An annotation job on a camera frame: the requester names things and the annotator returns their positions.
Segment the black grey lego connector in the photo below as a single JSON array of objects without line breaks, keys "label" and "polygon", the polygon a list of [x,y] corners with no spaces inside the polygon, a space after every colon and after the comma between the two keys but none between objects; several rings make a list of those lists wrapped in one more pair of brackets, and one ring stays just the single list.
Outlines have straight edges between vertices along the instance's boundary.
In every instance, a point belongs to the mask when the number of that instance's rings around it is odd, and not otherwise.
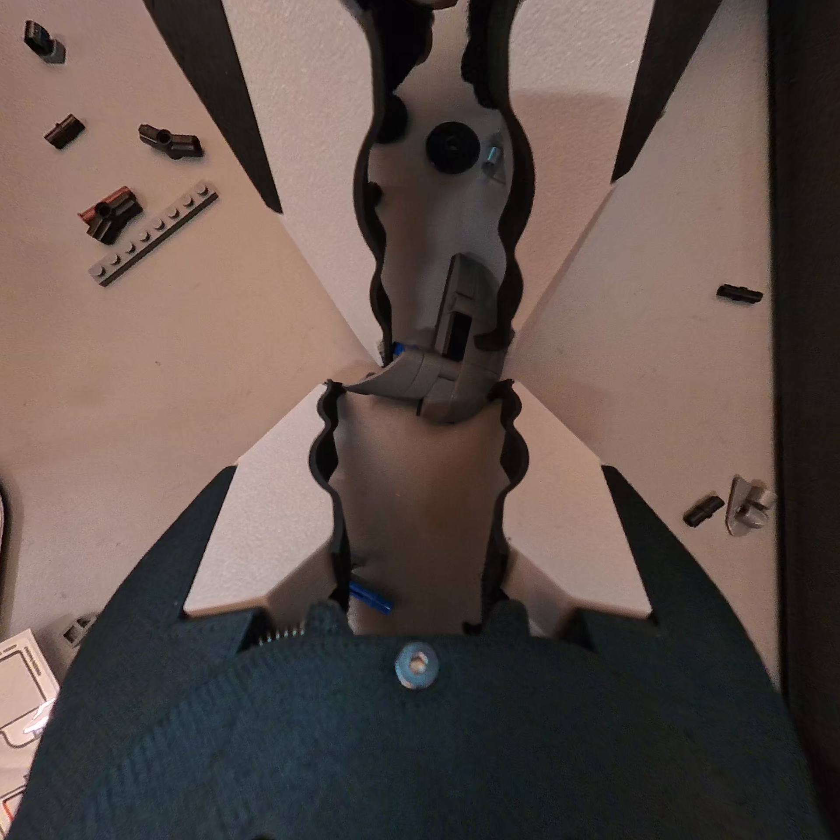
[{"label": "black grey lego connector", "polygon": [[24,43],[42,61],[50,65],[62,65],[66,61],[65,46],[53,38],[38,22],[28,19],[24,25]]}]

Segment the long blue lego pin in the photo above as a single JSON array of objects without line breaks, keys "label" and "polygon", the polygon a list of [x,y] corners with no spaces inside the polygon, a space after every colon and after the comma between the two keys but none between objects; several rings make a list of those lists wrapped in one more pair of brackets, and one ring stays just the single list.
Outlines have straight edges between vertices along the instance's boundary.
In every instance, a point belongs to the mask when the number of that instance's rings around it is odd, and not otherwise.
[{"label": "long blue lego pin", "polygon": [[393,610],[393,601],[386,595],[371,588],[367,581],[350,579],[350,597],[373,611],[389,616]]}]

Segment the white sticker sheet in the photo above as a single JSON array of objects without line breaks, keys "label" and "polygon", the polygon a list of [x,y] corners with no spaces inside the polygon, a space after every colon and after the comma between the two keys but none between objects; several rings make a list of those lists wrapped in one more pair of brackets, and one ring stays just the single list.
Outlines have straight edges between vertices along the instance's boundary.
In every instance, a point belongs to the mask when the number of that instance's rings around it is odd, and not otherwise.
[{"label": "white sticker sheet", "polygon": [[21,802],[59,685],[32,631],[1,644],[1,837]]}]

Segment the dark grey curved lego panel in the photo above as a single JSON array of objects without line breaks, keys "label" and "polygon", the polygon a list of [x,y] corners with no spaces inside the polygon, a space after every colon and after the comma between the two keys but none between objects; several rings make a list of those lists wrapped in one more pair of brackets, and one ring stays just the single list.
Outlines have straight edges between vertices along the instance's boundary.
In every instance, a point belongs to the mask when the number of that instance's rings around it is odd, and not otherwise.
[{"label": "dark grey curved lego panel", "polygon": [[455,254],[449,263],[437,318],[434,360],[438,376],[420,415],[455,424],[478,414],[501,378],[505,350],[483,350],[476,337],[497,324],[497,281],[478,260]]}]

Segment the black red lego piece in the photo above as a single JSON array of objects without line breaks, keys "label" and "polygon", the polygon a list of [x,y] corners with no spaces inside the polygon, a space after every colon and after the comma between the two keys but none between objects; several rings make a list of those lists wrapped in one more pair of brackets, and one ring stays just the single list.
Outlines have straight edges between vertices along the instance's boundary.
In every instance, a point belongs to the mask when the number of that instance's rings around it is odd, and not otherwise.
[{"label": "black red lego piece", "polygon": [[126,226],[143,211],[134,191],[123,185],[78,214],[87,235],[103,245],[113,245]]}]

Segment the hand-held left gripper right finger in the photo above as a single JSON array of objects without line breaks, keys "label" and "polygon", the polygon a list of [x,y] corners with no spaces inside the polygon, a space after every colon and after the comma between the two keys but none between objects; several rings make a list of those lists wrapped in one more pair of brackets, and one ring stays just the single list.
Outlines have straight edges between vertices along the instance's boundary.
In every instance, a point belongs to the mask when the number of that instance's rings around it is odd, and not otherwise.
[{"label": "hand-held left gripper right finger", "polygon": [[580,610],[646,620],[652,606],[603,463],[522,384],[499,382],[500,468],[485,559],[485,623],[524,605],[530,624],[567,624]]}]

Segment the long grey lego plate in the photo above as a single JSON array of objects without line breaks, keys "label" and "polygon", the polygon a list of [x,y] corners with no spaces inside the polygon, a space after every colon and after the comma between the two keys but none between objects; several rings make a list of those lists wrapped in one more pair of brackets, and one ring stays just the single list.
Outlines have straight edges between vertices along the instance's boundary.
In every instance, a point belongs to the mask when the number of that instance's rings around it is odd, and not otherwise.
[{"label": "long grey lego plate", "polygon": [[87,271],[100,287],[111,285],[118,278],[149,257],[163,243],[205,212],[218,193],[213,182],[202,180],[150,221],[129,231],[128,239],[108,251]]}]

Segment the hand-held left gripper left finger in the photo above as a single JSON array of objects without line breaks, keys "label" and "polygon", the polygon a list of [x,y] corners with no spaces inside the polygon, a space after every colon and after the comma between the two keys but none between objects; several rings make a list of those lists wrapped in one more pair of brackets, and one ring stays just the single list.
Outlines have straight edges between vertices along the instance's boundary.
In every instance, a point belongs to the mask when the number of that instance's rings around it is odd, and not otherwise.
[{"label": "hand-held left gripper left finger", "polygon": [[252,607],[302,621],[347,575],[338,464],[340,383],[317,385],[237,461],[184,603],[190,617]]}]

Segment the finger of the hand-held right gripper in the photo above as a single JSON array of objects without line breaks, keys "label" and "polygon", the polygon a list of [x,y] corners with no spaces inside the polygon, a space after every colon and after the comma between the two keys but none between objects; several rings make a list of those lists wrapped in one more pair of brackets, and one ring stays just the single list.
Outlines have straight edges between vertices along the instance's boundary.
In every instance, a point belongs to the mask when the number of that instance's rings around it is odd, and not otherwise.
[{"label": "finger of the hand-held right gripper", "polygon": [[489,91],[509,134],[491,349],[536,314],[613,190],[650,1],[493,2]]},{"label": "finger of the hand-held right gripper", "polygon": [[363,230],[365,158],[375,122],[372,21],[359,2],[224,1],[281,220],[370,357],[374,247]]}]

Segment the black lego disc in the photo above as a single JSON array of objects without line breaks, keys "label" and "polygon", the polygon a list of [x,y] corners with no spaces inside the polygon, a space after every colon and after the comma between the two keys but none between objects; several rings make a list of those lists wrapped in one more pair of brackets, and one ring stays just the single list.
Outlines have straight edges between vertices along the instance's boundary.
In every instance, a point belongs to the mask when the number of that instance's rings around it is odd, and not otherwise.
[{"label": "black lego disc", "polygon": [[461,175],[470,170],[480,156],[480,141],[470,126],[457,121],[441,122],[426,138],[426,157],[444,175]]}]

